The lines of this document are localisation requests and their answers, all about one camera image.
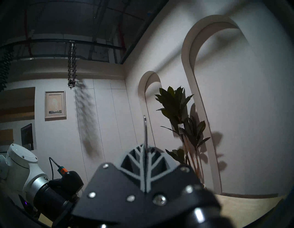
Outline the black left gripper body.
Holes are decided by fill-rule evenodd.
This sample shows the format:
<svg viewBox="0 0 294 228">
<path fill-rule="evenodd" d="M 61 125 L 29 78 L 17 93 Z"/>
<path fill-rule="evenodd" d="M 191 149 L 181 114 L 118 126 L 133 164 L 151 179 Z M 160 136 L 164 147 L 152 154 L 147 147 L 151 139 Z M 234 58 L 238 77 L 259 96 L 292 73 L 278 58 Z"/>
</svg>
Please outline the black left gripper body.
<svg viewBox="0 0 294 228">
<path fill-rule="evenodd" d="M 79 200 L 76 184 L 44 184 L 35 194 L 33 204 L 53 222 L 52 227 L 74 227 L 71 212 Z"/>
</svg>

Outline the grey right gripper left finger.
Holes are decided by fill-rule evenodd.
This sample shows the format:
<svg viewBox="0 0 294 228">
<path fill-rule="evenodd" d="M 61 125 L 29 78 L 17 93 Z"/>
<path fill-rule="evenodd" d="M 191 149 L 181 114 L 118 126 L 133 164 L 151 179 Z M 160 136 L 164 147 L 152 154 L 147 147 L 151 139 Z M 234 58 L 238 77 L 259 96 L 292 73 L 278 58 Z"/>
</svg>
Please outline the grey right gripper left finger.
<svg viewBox="0 0 294 228">
<path fill-rule="evenodd" d="M 128 227 L 146 206 L 146 146 L 98 167 L 72 215 L 72 228 Z"/>
</svg>

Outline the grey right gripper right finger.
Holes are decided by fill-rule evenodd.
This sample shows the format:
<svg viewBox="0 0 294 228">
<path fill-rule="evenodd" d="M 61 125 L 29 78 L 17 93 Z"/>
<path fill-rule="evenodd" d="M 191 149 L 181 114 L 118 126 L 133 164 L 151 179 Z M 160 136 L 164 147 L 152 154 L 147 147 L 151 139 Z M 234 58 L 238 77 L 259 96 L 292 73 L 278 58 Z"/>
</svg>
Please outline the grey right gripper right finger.
<svg viewBox="0 0 294 228">
<path fill-rule="evenodd" d="M 188 165 L 145 146 L 145 224 L 218 224 L 218 201 Z"/>
</svg>

